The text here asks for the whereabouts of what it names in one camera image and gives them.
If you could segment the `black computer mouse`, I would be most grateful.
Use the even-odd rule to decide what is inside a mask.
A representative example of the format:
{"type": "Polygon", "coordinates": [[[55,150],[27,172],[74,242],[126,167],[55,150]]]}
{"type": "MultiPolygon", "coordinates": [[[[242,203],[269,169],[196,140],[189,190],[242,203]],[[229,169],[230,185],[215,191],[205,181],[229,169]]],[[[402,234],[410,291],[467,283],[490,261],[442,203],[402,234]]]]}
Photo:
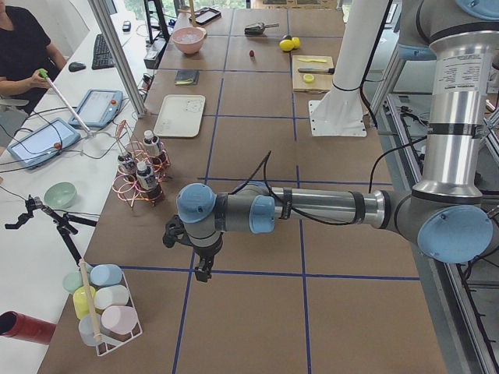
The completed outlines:
{"type": "Polygon", "coordinates": [[[68,66],[68,70],[70,72],[78,72],[81,70],[84,70],[86,68],[86,65],[83,64],[82,62],[71,62],[68,66]]]}

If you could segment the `person in black shirt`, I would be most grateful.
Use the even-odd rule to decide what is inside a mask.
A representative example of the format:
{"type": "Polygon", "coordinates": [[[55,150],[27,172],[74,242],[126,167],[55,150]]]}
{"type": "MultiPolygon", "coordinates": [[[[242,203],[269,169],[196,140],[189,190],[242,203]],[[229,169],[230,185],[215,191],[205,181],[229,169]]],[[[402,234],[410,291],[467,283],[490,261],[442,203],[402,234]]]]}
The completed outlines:
{"type": "Polygon", "coordinates": [[[31,113],[51,87],[40,75],[57,78],[66,59],[33,14],[1,2],[1,96],[26,100],[31,113]]]}

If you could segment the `green small bowl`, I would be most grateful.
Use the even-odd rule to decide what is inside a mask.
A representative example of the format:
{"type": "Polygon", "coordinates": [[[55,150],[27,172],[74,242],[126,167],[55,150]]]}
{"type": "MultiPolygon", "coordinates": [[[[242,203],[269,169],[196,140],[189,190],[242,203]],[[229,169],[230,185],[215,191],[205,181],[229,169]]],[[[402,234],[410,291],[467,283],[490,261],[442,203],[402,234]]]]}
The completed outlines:
{"type": "Polygon", "coordinates": [[[77,190],[71,182],[59,182],[51,186],[44,194],[44,204],[52,209],[64,209],[72,206],[77,197],[77,190]]]}

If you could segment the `black keyboard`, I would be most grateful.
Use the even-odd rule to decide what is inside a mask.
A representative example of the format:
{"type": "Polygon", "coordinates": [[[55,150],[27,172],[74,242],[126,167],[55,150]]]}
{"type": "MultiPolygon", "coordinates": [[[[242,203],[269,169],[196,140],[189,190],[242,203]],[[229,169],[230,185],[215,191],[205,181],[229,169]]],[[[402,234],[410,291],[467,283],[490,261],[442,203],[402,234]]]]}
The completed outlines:
{"type": "Polygon", "coordinates": [[[111,51],[104,39],[103,34],[98,34],[94,41],[93,61],[91,68],[93,70],[108,69],[114,67],[114,59],[111,51]]]}

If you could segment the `pink bowl with ice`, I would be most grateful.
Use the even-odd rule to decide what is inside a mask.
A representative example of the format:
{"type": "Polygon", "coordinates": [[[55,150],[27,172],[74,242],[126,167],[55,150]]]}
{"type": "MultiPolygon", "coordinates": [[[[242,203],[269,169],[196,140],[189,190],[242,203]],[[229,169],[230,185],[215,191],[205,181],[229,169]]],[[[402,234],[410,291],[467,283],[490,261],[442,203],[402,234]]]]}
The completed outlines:
{"type": "Polygon", "coordinates": [[[173,32],[174,45],[184,54],[196,54],[203,46],[207,32],[200,27],[183,27],[173,32]]]}

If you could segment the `yellow lemon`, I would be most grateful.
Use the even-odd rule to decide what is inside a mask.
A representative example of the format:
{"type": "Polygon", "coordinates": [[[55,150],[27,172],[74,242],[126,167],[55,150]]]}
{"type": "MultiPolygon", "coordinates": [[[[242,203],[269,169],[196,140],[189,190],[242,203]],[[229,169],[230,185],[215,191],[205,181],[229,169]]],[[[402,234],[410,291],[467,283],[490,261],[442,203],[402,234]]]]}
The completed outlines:
{"type": "Polygon", "coordinates": [[[301,41],[298,37],[293,37],[292,38],[292,43],[293,43],[293,48],[298,49],[301,45],[301,41]]]}
{"type": "Polygon", "coordinates": [[[284,39],[280,41],[279,48],[283,52],[290,52],[295,48],[295,43],[292,39],[284,39]]]}

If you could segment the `cream rectangular tray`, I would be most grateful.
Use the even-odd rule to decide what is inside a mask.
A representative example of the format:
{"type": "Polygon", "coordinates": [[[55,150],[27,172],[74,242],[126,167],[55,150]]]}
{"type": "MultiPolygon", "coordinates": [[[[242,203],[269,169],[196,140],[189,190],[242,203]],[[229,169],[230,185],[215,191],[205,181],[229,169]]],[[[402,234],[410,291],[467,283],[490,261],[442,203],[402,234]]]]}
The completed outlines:
{"type": "Polygon", "coordinates": [[[200,131],[206,98],[203,95],[165,96],[153,133],[168,138],[193,138],[200,131]]]}

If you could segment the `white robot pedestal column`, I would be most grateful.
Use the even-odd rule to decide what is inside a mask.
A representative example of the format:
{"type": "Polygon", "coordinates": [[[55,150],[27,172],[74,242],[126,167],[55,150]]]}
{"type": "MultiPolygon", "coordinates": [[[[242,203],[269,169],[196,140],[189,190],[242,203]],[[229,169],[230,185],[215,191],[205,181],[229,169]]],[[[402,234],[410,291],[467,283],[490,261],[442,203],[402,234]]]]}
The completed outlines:
{"type": "Polygon", "coordinates": [[[362,85],[390,7],[389,0],[352,2],[331,90],[309,102],[313,136],[366,136],[362,85]]]}

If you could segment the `blue pastel cup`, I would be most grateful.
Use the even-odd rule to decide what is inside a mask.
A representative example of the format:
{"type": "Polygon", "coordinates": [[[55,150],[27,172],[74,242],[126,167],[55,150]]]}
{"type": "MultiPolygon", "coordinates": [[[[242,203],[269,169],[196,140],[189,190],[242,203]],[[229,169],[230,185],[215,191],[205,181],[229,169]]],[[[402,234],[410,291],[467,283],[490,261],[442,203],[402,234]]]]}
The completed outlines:
{"type": "Polygon", "coordinates": [[[117,285],[122,280],[122,270],[115,264],[100,264],[90,272],[90,282],[98,287],[117,285]]]}

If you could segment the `aluminium frame post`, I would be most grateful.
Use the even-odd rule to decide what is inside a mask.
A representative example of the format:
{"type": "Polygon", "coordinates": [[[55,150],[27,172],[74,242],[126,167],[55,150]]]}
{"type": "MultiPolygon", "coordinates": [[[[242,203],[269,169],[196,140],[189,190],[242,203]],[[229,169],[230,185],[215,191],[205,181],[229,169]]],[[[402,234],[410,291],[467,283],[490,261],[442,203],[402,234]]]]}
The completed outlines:
{"type": "Polygon", "coordinates": [[[106,40],[111,51],[111,55],[115,61],[115,66],[129,96],[129,100],[136,112],[136,116],[138,118],[142,118],[146,114],[147,110],[144,106],[143,98],[140,95],[139,89],[136,86],[132,69],[130,68],[121,42],[119,41],[118,34],[115,30],[111,16],[108,13],[105,1],[89,0],[88,2],[97,24],[104,35],[104,39],[106,40]]]}

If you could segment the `light blue grey cup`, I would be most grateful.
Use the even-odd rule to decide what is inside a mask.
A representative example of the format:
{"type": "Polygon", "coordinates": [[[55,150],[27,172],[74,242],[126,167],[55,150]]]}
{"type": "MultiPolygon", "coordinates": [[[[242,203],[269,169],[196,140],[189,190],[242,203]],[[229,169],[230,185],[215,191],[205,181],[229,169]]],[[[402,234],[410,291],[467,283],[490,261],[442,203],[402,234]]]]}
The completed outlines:
{"type": "Polygon", "coordinates": [[[86,314],[79,321],[78,330],[81,340],[86,346],[96,347],[102,342],[100,337],[98,339],[95,337],[94,324],[91,314],[86,314]]]}

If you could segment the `silver rod green tip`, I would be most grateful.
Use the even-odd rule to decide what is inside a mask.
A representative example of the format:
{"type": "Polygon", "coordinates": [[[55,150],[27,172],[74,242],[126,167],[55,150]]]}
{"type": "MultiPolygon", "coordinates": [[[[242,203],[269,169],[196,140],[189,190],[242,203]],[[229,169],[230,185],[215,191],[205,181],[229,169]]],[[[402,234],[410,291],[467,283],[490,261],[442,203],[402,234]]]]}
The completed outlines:
{"type": "Polygon", "coordinates": [[[62,101],[62,103],[68,108],[68,110],[71,112],[73,117],[77,120],[78,124],[83,128],[83,130],[87,133],[88,136],[93,137],[94,133],[90,130],[89,126],[83,121],[83,119],[78,115],[76,110],[73,108],[73,106],[66,100],[66,98],[63,96],[63,94],[60,92],[58,87],[54,84],[54,82],[50,79],[48,76],[48,73],[45,69],[38,69],[36,73],[44,79],[50,86],[50,88],[55,91],[56,95],[59,97],[59,99],[62,101]]]}

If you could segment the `half lemon slice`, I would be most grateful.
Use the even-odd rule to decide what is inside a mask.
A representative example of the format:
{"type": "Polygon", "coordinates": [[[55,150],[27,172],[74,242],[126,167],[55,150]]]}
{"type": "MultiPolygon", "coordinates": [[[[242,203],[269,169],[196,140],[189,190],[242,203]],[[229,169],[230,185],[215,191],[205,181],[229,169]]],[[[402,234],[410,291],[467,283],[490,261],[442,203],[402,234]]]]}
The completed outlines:
{"type": "Polygon", "coordinates": [[[303,75],[303,82],[306,84],[311,84],[315,81],[315,77],[313,74],[306,73],[303,75]]]}

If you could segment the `dark drink bottle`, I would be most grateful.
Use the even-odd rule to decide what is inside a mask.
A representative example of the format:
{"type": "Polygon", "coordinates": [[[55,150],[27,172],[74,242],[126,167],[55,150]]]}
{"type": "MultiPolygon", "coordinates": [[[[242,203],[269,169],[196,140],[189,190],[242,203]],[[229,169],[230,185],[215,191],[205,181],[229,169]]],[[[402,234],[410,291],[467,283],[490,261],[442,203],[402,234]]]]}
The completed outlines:
{"type": "Polygon", "coordinates": [[[120,169],[126,175],[136,174],[136,162],[130,153],[122,153],[118,155],[120,169]]]}
{"type": "Polygon", "coordinates": [[[159,138],[151,131],[146,130],[143,134],[143,146],[153,164],[162,163],[162,149],[159,138]]]}
{"type": "Polygon", "coordinates": [[[139,161],[136,168],[136,176],[141,190],[146,193],[148,199],[159,200],[163,195],[163,191],[153,168],[146,161],[139,161]]]}

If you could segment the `metal scoop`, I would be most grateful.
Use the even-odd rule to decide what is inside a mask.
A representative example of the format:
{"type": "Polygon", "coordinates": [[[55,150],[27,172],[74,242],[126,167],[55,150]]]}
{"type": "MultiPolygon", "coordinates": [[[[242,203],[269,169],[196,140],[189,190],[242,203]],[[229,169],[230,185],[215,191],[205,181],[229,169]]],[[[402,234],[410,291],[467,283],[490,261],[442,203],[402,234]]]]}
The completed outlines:
{"type": "Polygon", "coordinates": [[[280,26],[279,23],[271,23],[271,24],[266,24],[266,23],[262,23],[262,22],[253,23],[253,24],[247,25],[244,28],[244,34],[246,36],[259,36],[259,35],[263,35],[264,31],[266,29],[275,28],[275,27],[279,27],[279,26],[280,26]]]}

